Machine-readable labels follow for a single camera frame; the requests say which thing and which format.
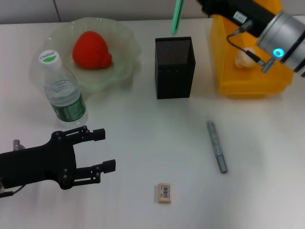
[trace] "silver pen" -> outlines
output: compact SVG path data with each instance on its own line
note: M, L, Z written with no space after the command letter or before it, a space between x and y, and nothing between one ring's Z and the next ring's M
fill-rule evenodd
M221 148L219 137L216 131L216 127L213 121L207 121L206 126L209 131L210 140L213 146L213 151L217 160L217 164L221 173L227 173L228 168L224 159L224 152Z

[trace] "pen holder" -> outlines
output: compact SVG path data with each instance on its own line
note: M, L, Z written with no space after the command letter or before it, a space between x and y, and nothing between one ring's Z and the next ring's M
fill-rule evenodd
M191 37L156 38L157 98L189 98L195 65Z

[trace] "plastic bottle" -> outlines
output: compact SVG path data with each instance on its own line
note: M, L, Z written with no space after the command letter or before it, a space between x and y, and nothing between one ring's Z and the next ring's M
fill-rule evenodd
M88 115L81 91L73 73L66 68L55 50L46 50L39 56L44 70L44 91L58 122L63 127L85 124Z

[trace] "table surface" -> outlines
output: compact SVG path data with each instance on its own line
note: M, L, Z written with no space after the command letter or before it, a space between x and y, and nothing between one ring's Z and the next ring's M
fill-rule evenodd
M154 39L171 21L127 21L142 53L132 81L86 95L90 130L106 140L75 147L78 167L116 159L98 185L61 190L44 181L0 199L5 229L301 229L305 219L305 80L281 95L230 100L217 93L211 19L182 20L196 57L189 99L157 100ZM61 23L0 25L1 152L13 139L46 143L58 128L35 70L39 48ZM206 117L218 127L229 173L214 158ZM173 202L158 204L158 183Z

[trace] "green label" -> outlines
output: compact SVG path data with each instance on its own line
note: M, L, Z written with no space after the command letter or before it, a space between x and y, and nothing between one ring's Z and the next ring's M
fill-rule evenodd
M43 61L45 61L45 62L51 62L51 61L54 61L55 58L56 58L56 55L55 55L55 56L48 57L48 58L44 59Z
M86 106L82 100L82 96L69 106L52 105L57 117L64 122L74 122L80 119L86 111Z

